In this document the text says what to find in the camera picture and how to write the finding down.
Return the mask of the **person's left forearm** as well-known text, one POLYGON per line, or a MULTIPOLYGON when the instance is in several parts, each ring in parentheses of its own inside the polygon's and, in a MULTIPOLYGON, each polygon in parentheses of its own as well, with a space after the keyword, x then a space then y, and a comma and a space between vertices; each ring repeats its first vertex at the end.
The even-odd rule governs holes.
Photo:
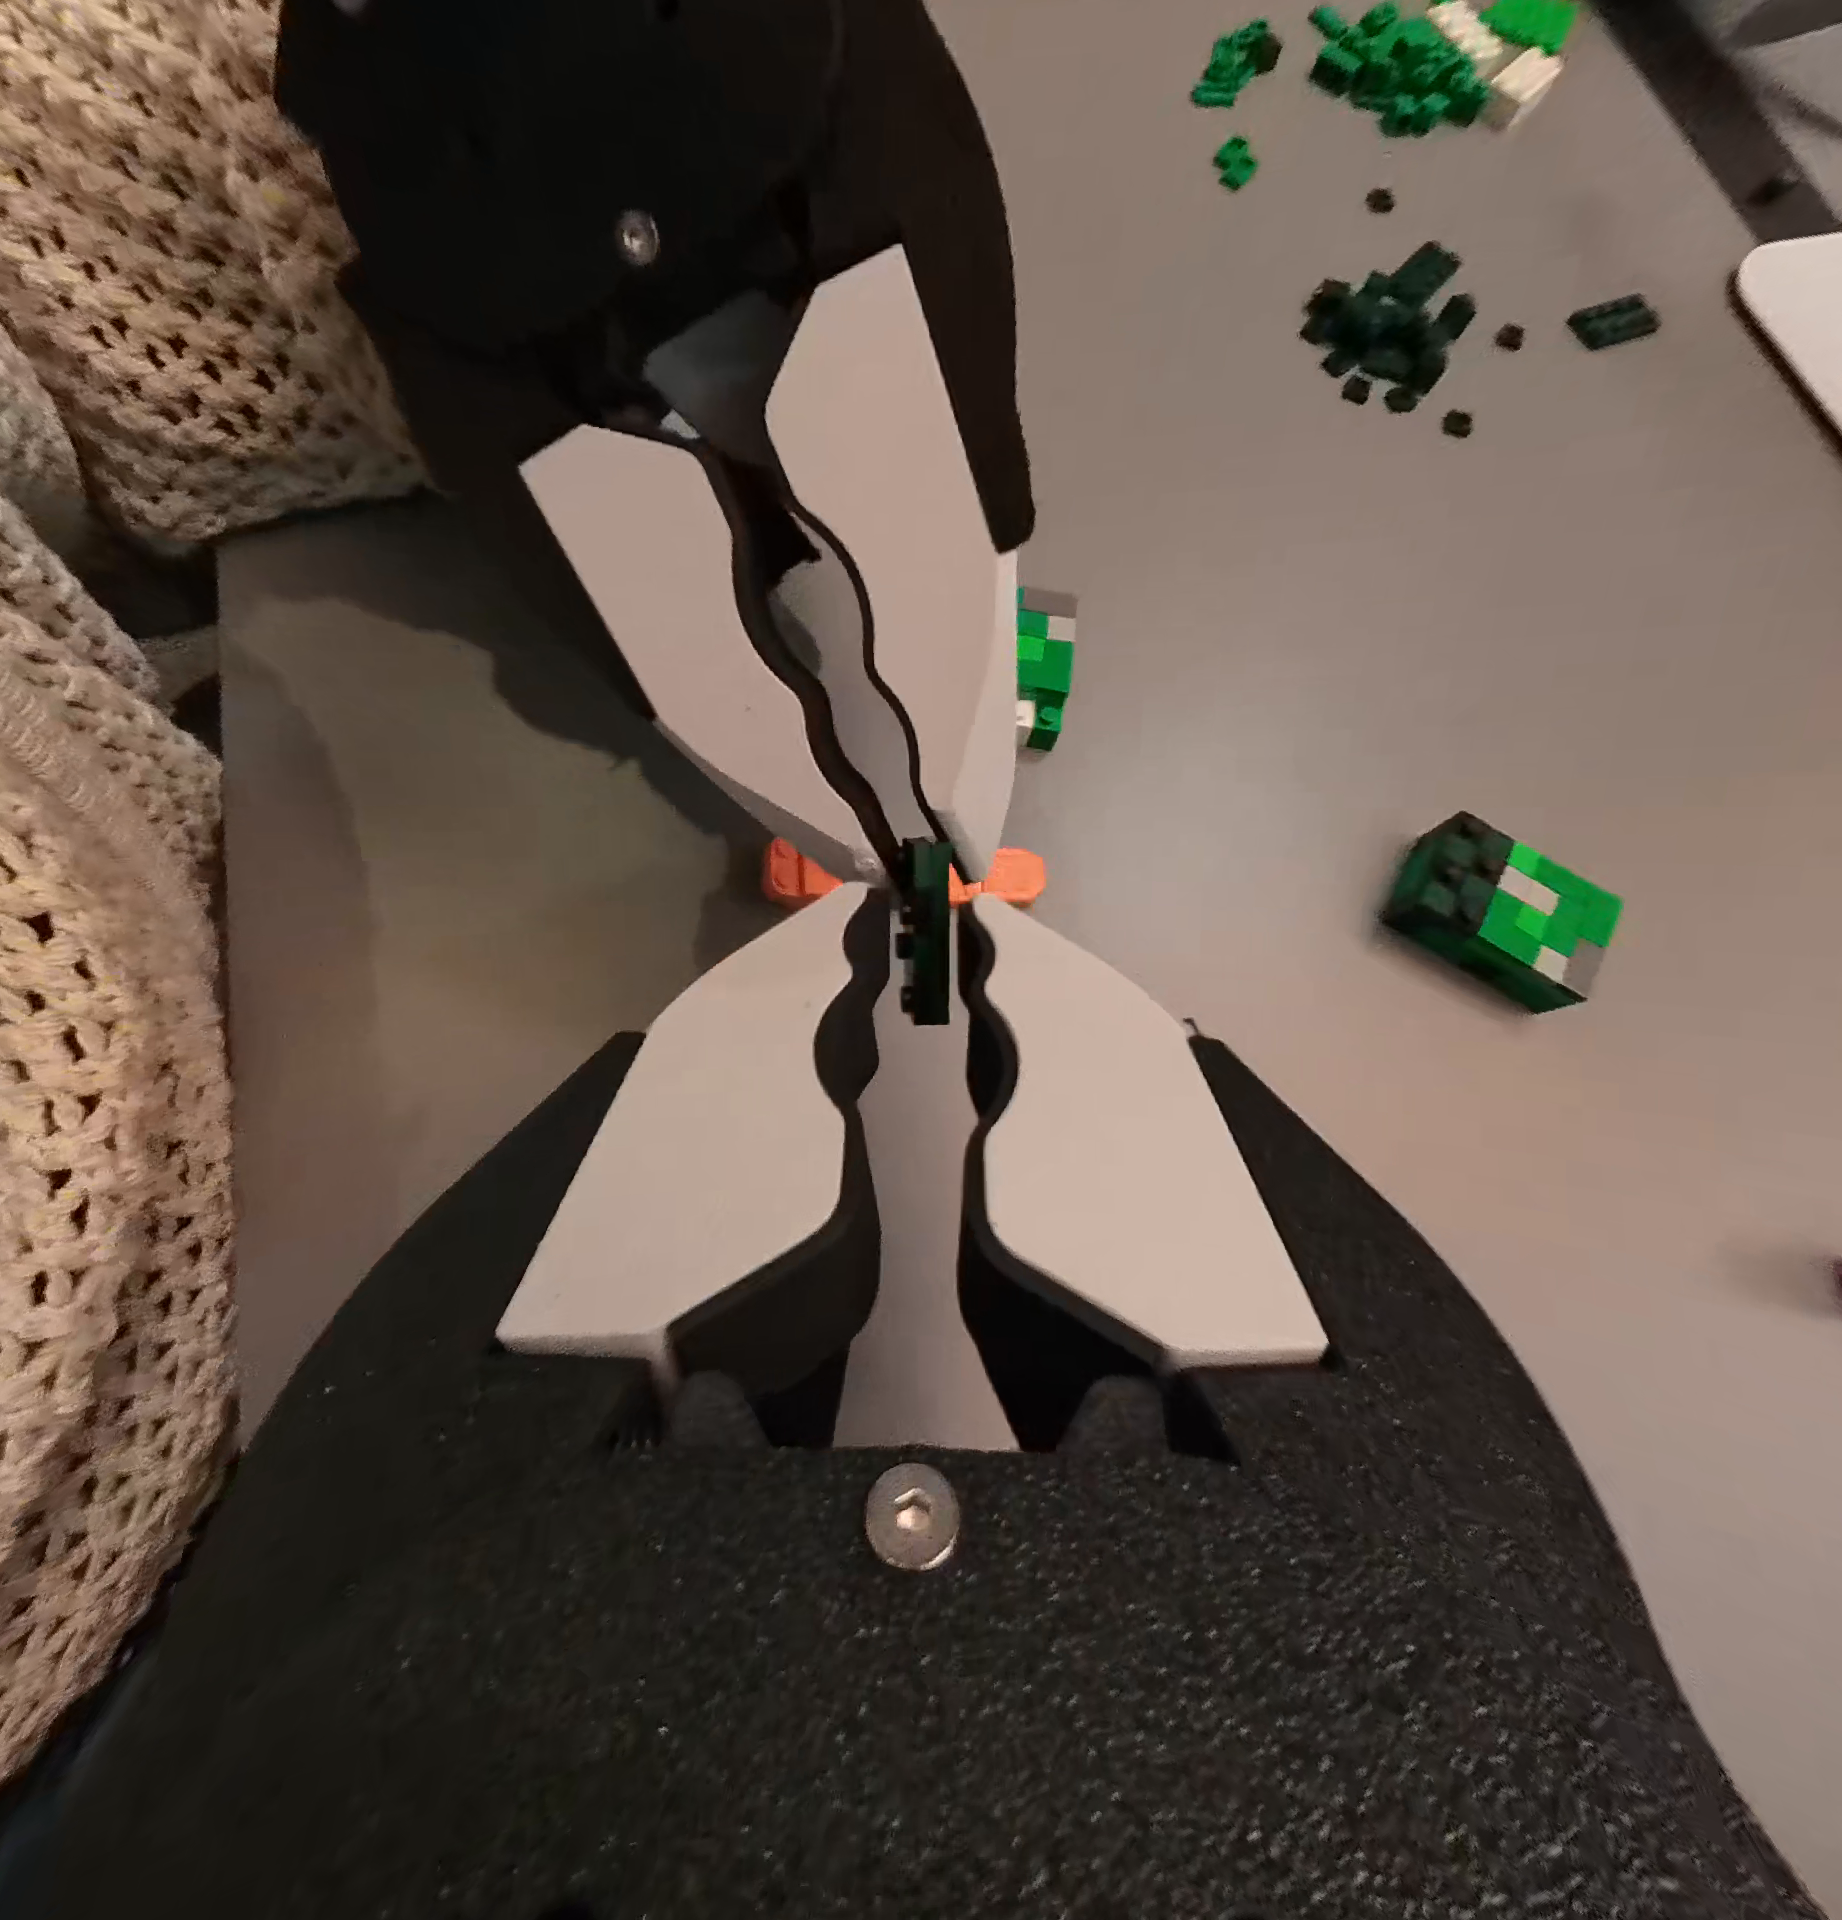
POLYGON ((134 537, 427 485, 278 111, 278 2, 0 2, 0 323, 134 537))

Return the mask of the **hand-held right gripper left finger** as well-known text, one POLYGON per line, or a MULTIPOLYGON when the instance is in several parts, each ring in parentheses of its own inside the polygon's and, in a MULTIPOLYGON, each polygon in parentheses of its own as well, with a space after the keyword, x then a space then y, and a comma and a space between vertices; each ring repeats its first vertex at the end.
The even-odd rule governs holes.
POLYGON ((775 1445, 829 1450, 882 1282, 862 1096, 888 974, 891 899, 841 884, 628 1037, 500 1348, 634 1363, 668 1402, 719 1373, 775 1445))

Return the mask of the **green cube lego model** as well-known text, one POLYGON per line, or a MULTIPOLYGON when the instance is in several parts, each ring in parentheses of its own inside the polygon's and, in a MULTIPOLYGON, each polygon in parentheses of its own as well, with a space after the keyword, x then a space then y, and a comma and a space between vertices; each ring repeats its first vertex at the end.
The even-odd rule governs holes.
POLYGON ((1479 813, 1452 813, 1404 854, 1380 926, 1525 1012, 1597 989, 1623 899, 1479 813))

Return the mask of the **pile of bright green bricks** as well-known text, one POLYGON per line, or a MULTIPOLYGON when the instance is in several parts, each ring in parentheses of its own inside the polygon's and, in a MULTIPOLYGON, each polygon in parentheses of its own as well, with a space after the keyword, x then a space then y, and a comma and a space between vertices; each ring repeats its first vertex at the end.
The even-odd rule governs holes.
MULTIPOLYGON (((1414 139, 1443 129, 1487 129, 1487 78, 1518 48, 1542 48, 1561 59, 1581 2, 1426 2, 1418 12, 1372 2, 1356 20, 1334 2, 1317 2, 1307 20, 1318 36, 1307 84, 1374 117, 1384 138, 1414 139)), ((1262 15, 1230 29, 1213 40, 1192 107, 1234 110, 1247 84, 1280 65, 1285 50, 1262 15)), ((1213 152, 1213 174, 1229 192, 1240 192, 1256 170, 1260 157, 1240 132, 1213 152)))

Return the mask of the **orange brick separator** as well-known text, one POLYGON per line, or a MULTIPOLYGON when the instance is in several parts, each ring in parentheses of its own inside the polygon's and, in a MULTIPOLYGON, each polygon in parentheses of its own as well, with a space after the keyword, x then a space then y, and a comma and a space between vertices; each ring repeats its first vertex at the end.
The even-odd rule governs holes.
MULTIPOLYGON (((787 837, 772 837, 764 852, 760 887, 764 899, 781 908, 803 908, 831 894, 841 884, 840 876, 795 852, 787 837)), ((951 903, 962 908, 973 899, 1001 899, 1014 908, 1032 908, 1049 890, 1049 867, 1026 848, 1001 848, 996 864, 978 881, 951 876, 951 903)))

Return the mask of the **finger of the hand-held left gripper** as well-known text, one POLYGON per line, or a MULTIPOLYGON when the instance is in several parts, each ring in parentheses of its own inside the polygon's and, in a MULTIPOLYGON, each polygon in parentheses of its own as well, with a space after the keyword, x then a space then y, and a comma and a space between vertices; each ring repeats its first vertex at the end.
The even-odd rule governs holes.
POLYGON ((1015 558, 996 544, 904 245, 822 279, 764 398, 813 530, 867 593, 865 664, 910 798, 987 876, 1015 776, 1015 558))
POLYGON ((829 681, 772 621, 718 451, 581 425, 520 480, 668 741, 766 829, 891 884, 900 837, 882 785, 846 752, 829 681))

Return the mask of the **dark green lego plate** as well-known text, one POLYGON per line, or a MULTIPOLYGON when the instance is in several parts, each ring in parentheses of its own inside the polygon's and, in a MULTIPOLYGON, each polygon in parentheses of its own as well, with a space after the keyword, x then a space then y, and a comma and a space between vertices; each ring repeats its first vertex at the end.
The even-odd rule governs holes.
POLYGON ((951 1024, 957 965, 957 857, 947 840, 910 837, 896 864, 896 960, 914 1024, 951 1024))

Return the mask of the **green white lego assembly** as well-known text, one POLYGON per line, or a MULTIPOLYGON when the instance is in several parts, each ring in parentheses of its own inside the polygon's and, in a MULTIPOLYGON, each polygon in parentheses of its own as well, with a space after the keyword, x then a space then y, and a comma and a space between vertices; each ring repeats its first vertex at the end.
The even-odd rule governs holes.
POLYGON ((1015 736, 1029 754, 1061 741, 1076 676, 1079 597, 1015 588, 1015 736))

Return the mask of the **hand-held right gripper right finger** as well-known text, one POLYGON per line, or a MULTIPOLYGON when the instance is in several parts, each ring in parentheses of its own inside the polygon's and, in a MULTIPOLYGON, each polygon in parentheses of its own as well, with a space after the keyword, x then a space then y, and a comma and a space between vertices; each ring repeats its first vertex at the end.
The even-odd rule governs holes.
POLYGON ((1220 1096, 1238 1061, 1021 908, 961 914, 975 1129, 957 1306, 1023 1452, 1103 1380, 1162 1437, 1225 1452, 1208 1373, 1307 1373, 1323 1314, 1220 1096))

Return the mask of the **white book stand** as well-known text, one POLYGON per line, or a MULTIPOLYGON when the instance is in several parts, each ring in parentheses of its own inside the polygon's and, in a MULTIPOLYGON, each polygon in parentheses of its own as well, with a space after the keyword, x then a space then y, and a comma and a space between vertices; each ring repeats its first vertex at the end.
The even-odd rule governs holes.
POLYGON ((1842 446, 1842 228, 1757 244, 1734 275, 1734 297, 1842 446))

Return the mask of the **pile of dark green bricks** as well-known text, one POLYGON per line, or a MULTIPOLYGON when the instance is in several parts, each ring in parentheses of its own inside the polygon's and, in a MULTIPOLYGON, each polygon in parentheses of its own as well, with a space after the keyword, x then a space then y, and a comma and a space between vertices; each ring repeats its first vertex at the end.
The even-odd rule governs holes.
MULTIPOLYGON (((1323 276, 1303 302, 1296 341, 1317 349, 1343 402, 1362 407, 1380 396, 1386 414, 1414 414, 1481 313, 1457 287, 1463 267, 1458 251, 1421 244, 1390 271, 1323 276)), ((1578 306, 1561 327, 1585 351, 1611 351, 1659 336, 1662 313, 1645 294, 1623 294, 1578 306)))

